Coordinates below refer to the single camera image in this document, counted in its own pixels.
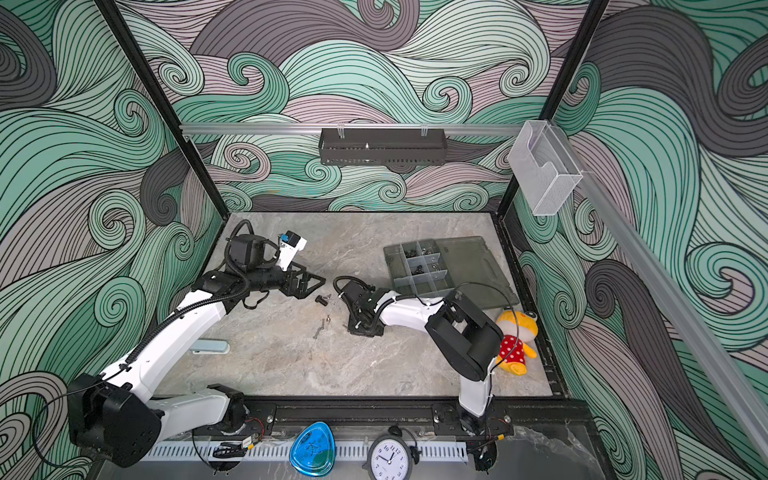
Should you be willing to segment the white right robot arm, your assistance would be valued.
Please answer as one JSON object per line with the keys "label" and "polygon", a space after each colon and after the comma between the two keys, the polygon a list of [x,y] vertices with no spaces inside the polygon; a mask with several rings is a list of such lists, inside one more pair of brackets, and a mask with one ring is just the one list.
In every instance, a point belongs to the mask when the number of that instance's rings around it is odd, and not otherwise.
{"label": "white right robot arm", "polygon": [[426,333],[460,376],[459,419],[470,435],[487,431],[492,399],[492,371],[498,364],[504,334],[501,328],[458,287],[440,298],[422,298],[377,288],[352,276],[333,282],[346,306],[348,331],[375,337],[387,327]]}

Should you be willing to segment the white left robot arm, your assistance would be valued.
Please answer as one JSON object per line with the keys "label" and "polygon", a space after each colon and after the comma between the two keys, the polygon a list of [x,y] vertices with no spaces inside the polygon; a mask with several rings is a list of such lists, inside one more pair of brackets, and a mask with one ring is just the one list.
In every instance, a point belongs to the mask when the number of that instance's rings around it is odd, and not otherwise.
{"label": "white left robot arm", "polygon": [[169,316],[98,375],[82,374],[67,390],[69,439],[120,467],[140,461],[156,443],[209,425],[238,433],[246,423],[244,395],[213,384],[192,394],[155,400],[154,392],[203,334],[251,293],[279,291],[304,299],[324,285],[295,262],[304,237],[287,231],[272,241],[240,221],[224,265],[201,275]]}

